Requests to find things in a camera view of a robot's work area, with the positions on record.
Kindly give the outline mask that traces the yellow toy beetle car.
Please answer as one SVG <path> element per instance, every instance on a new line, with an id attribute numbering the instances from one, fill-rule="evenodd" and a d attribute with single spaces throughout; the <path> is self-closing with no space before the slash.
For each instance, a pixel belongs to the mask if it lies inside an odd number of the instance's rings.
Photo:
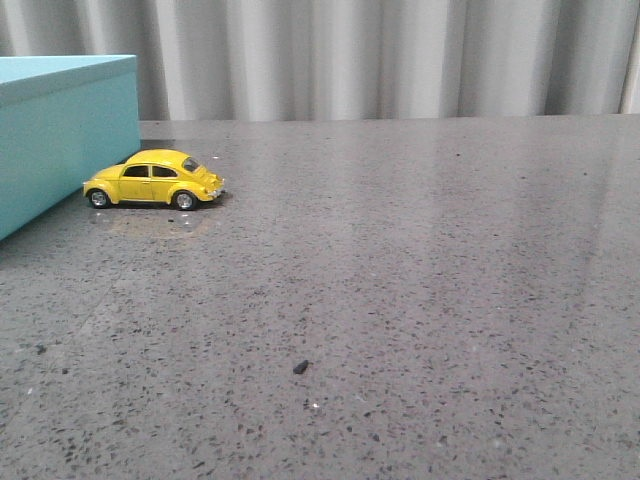
<path id="1" fill-rule="evenodd" d="M 83 195 L 96 209 L 135 202 L 190 211 L 224 192 L 222 177 L 191 155 L 169 149 L 142 150 L 83 183 Z"/>

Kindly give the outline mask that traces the light blue box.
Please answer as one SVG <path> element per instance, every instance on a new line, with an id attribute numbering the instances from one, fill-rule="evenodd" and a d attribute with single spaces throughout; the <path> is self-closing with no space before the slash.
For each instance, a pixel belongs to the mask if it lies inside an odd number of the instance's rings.
<path id="1" fill-rule="evenodd" d="M 2 58 L 2 236 L 139 147 L 135 56 Z"/>

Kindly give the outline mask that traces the small black debris chip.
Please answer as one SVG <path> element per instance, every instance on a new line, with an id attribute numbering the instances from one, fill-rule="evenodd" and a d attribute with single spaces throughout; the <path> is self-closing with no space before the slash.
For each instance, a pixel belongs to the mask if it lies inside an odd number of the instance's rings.
<path id="1" fill-rule="evenodd" d="M 307 370 L 308 366 L 309 366 L 309 361 L 303 360 L 293 368 L 293 373 L 296 375 L 303 374 Z"/>

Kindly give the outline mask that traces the grey pleated curtain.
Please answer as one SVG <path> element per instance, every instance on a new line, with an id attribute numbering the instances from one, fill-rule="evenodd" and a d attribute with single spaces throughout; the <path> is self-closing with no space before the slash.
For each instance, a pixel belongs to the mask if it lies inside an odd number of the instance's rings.
<path id="1" fill-rule="evenodd" d="M 635 1 L 5 1 L 1 52 L 133 54 L 149 120 L 639 109 Z"/>

